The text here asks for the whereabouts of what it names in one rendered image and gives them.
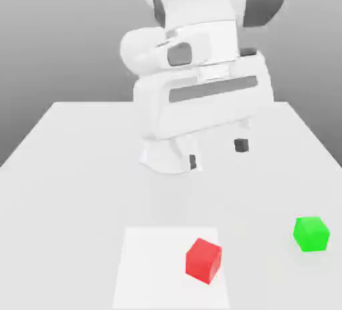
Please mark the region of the small green cube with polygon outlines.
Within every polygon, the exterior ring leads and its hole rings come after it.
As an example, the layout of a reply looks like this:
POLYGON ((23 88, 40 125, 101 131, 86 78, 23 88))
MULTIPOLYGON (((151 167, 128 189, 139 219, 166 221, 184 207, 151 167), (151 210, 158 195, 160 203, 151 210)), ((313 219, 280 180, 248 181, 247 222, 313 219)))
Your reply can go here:
POLYGON ((325 251, 330 230, 319 216, 301 216, 295 220, 293 237, 302 252, 325 251))

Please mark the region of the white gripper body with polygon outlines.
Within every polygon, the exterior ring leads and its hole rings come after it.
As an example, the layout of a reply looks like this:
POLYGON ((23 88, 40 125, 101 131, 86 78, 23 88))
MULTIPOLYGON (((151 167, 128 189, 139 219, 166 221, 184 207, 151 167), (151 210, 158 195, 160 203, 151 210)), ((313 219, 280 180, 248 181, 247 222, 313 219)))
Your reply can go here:
POLYGON ((241 121, 274 102, 265 57, 245 49, 234 62, 141 77, 134 105, 142 136, 165 140, 241 121))

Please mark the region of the small red cube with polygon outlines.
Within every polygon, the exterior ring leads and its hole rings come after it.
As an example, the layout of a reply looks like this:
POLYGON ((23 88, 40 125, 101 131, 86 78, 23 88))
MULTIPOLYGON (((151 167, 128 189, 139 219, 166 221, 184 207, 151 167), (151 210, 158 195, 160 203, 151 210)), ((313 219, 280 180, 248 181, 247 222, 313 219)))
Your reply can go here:
POLYGON ((198 238, 186 253, 186 274, 209 285, 220 268, 221 259, 222 247, 198 238))

